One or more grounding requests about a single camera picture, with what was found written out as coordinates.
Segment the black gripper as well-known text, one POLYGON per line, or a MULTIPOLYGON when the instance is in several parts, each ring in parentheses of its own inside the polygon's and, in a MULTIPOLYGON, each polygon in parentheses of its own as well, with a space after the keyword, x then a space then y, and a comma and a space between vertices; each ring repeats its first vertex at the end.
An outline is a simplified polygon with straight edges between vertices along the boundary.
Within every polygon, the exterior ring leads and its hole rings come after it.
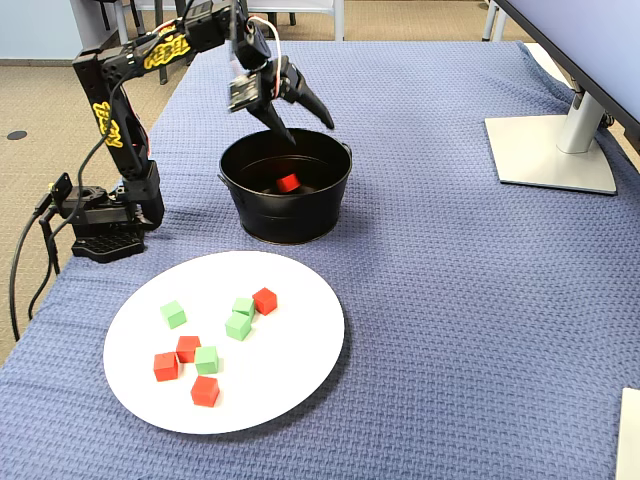
MULTIPOLYGON (((274 70, 272 98, 282 98, 290 104, 299 103, 316 116, 328 129, 335 128, 328 108, 312 91, 301 71, 289 60, 282 57, 281 41, 276 25, 262 17, 236 17, 232 40, 236 58, 245 70, 257 71, 271 62, 269 47, 258 24, 265 25, 273 34, 276 45, 276 68, 274 70)), ((249 113, 267 126, 280 138, 295 145, 296 141, 276 112, 272 101, 258 97, 247 105, 249 113)))

